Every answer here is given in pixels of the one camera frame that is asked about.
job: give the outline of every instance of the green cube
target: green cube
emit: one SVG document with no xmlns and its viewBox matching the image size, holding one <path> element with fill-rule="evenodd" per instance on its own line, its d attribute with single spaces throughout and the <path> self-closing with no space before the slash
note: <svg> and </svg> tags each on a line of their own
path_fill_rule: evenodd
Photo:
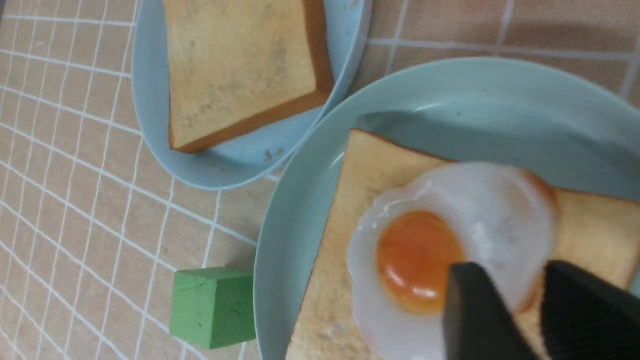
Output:
<svg viewBox="0 0 640 360">
<path fill-rule="evenodd" d="M 253 274 L 231 268 L 176 272 L 169 329 L 204 348 L 254 340 Z"/>
</svg>

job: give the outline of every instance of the bread slice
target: bread slice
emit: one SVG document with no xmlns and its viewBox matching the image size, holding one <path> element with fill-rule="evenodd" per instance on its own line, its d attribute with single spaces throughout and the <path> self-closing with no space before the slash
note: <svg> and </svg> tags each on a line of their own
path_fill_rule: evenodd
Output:
<svg viewBox="0 0 640 360">
<path fill-rule="evenodd" d="M 375 358 L 351 316 L 351 278 L 346 264 L 351 233 L 382 192 L 404 186 L 446 163 L 364 131 L 351 131 L 288 359 Z M 559 214 L 553 257 L 628 288 L 640 255 L 640 204 L 562 189 L 554 192 Z M 531 306 L 515 318 L 527 341 L 545 356 L 538 320 L 541 295 L 535 291 Z"/>
<path fill-rule="evenodd" d="M 323 2 L 164 0 L 171 149 L 194 153 L 323 105 Z"/>
</svg>

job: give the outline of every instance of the plate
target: plate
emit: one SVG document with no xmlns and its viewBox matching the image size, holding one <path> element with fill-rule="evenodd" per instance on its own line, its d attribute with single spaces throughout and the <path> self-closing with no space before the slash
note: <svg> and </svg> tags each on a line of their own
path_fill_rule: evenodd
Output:
<svg viewBox="0 0 640 360">
<path fill-rule="evenodd" d="M 138 122 L 158 162 L 182 182 L 207 190 L 235 188 L 272 172 L 346 96 L 364 50 L 371 0 L 324 0 L 329 57 L 336 79 L 321 108 L 265 126 L 199 154 L 169 149 L 169 61 L 162 0 L 144 0 L 133 45 Z"/>
<path fill-rule="evenodd" d="M 380 111 L 409 111 L 415 120 L 371 115 Z M 284 358 L 355 127 L 445 158 L 513 164 L 555 186 L 640 201 L 640 113 L 614 94 L 558 70 L 498 58 L 396 73 L 327 115 L 278 184 L 255 264 L 264 359 Z"/>
</svg>

